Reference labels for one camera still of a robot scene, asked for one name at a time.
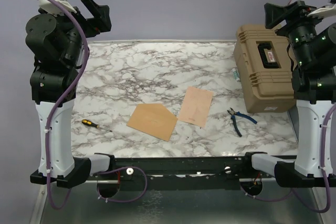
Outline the white green glue stick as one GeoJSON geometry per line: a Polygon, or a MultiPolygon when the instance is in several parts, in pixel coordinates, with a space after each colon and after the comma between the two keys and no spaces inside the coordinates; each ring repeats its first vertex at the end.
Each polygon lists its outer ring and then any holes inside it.
{"type": "Polygon", "coordinates": [[[238,73],[238,70],[236,68],[233,68],[232,69],[232,73],[234,75],[234,78],[237,82],[240,82],[240,77],[239,77],[239,73],[238,73]]]}

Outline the brown paper envelope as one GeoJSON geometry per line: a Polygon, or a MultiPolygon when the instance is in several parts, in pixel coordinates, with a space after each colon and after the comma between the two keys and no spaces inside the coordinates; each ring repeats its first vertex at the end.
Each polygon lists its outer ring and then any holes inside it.
{"type": "Polygon", "coordinates": [[[138,104],[127,126],[168,142],[177,117],[159,103],[138,104]]]}

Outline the pale paper letter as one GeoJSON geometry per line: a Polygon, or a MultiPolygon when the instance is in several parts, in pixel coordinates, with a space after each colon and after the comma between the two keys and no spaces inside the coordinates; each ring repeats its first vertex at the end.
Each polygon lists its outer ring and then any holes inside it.
{"type": "Polygon", "coordinates": [[[205,127],[213,94],[213,91],[188,87],[181,105],[178,120],[199,127],[205,127]]]}

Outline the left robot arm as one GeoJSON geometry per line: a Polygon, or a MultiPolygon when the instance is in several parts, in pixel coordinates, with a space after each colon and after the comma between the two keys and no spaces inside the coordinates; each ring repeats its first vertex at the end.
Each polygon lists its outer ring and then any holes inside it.
{"type": "Polygon", "coordinates": [[[73,188],[94,173],[110,179],[116,172],[107,154],[80,158],[71,152],[75,78],[85,50],[82,40],[111,30],[107,5],[93,0],[81,2],[91,18],[84,18],[79,10],[74,11],[72,18],[40,10],[26,25],[26,45],[34,54],[30,86],[41,135],[40,165],[30,176],[34,184],[56,182],[58,187],[73,188]]]}

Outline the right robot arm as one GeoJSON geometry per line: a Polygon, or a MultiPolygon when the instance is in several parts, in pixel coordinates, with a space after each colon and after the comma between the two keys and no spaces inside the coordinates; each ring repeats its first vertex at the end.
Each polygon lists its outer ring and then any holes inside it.
{"type": "Polygon", "coordinates": [[[298,152],[293,162],[253,153],[241,171],[246,177],[265,172],[285,188],[334,187],[330,125],[335,111],[335,24],[320,33],[315,27],[335,15],[335,5],[316,8],[296,1],[287,6],[267,3],[264,9],[266,28],[286,22],[277,35],[289,39],[297,62],[291,83],[299,114],[298,152]]]}

